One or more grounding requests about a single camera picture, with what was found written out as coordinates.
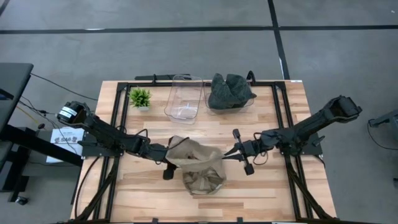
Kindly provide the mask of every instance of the white paper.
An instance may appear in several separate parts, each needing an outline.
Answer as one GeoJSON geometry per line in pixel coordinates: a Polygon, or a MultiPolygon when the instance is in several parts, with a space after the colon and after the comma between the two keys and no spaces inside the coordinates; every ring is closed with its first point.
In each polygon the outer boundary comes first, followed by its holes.
{"type": "MultiPolygon", "coordinates": [[[[56,146],[66,149],[70,152],[73,152],[73,153],[77,152],[77,154],[79,156],[81,156],[81,151],[83,150],[83,146],[79,145],[77,142],[83,140],[84,132],[85,131],[81,128],[75,129],[75,128],[67,127],[67,128],[61,128],[61,129],[53,129],[50,142],[52,144],[55,144],[56,146]]],[[[59,159],[55,159],[50,156],[47,156],[46,162],[47,163],[56,163],[56,162],[62,162],[62,161],[59,159]]]]}

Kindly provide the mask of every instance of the black desk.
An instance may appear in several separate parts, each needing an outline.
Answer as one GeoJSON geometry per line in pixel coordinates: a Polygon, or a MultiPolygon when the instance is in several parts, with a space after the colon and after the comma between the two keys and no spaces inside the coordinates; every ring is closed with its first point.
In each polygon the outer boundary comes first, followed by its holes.
{"type": "Polygon", "coordinates": [[[29,158],[30,150],[60,159],[76,166],[82,166],[79,155],[62,149],[37,137],[29,128],[16,128],[8,124],[22,93],[30,79],[33,65],[29,63],[0,63],[0,141],[12,142],[18,147],[7,146],[0,153],[0,187],[1,191],[14,192],[11,201],[18,192],[25,189],[28,177],[22,171],[29,158]]]}

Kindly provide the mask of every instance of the white pot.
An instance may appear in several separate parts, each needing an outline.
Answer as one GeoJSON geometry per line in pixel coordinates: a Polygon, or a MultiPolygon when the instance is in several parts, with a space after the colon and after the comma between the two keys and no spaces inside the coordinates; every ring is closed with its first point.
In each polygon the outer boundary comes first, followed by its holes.
{"type": "Polygon", "coordinates": [[[147,106],[140,106],[137,108],[139,111],[149,111],[149,107],[147,106]]]}

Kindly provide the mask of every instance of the green plant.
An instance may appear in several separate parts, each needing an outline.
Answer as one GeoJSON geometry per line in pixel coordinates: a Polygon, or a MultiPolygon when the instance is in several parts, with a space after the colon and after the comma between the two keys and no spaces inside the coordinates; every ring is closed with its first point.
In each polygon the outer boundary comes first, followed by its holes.
{"type": "Polygon", "coordinates": [[[134,88],[130,91],[129,97],[131,99],[131,104],[135,107],[149,106],[151,94],[149,90],[134,88]]]}

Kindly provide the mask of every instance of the small potted plant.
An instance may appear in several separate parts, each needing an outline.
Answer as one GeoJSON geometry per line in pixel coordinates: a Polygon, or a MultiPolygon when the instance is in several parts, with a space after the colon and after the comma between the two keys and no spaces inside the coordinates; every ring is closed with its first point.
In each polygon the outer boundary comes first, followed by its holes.
{"type": "Polygon", "coordinates": [[[134,105],[139,111],[149,110],[149,99],[151,97],[149,90],[134,88],[129,93],[131,104],[134,105]]]}

